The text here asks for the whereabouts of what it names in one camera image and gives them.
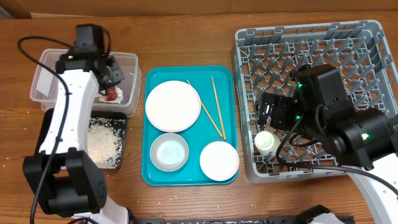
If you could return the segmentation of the white cup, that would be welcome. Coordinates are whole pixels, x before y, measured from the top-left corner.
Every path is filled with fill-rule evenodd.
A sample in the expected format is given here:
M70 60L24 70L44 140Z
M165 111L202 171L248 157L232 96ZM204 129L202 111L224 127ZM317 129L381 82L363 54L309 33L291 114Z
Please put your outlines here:
M280 145L280 139L273 133L261 131L254 138L254 145L262 156L274 156Z

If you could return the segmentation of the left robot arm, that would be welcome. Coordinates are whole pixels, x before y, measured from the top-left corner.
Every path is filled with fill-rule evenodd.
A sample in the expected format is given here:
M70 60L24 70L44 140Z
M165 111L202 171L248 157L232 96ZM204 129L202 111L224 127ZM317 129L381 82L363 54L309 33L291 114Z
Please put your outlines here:
M80 24L75 43L54 68L20 49L58 80L47 133L22 165L34 193L31 223L38 207L47 215L71 218L72 223L135 223L130 209L108 196L105 176L86 152L94 98L122 80L111 69L115 62L109 57L110 48L110 34L104 27Z

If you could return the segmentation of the red wrapper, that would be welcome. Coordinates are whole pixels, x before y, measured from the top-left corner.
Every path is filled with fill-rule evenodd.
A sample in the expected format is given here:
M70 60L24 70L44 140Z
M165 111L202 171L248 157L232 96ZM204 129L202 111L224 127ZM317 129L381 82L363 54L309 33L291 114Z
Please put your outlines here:
M118 97L116 87L111 86L107 90L106 101L114 101Z

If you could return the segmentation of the foil ball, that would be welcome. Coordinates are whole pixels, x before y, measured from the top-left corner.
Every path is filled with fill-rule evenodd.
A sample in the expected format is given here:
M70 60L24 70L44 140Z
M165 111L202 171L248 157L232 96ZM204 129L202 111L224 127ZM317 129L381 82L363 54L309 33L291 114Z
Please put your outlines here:
M123 100L123 91L119 87L116 86L116 91L118 94L118 97L114 101L106 101L106 96L97 94L98 100L104 103L117 103L120 104Z

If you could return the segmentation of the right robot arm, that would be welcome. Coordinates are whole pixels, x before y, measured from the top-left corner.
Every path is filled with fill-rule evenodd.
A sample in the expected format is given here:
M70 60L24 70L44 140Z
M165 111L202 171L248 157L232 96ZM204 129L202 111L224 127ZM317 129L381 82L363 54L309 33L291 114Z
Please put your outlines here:
M289 73L292 96L264 92L256 101L257 125L286 136L275 144L275 158L287 167L337 170L349 174L376 223L397 223L397 117L375 108L356 111L338 68L305 64ZM289 162L279 154L296 137L320 143L337 166Z

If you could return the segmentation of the grey bowl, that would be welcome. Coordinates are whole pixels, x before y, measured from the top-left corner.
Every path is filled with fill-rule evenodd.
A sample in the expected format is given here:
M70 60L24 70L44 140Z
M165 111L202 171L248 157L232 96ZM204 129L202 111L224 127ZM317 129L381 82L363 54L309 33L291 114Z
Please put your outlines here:
M187 162L189 146L178 134L164 133L157 137L150 147L150 159L161 171L173 172Z

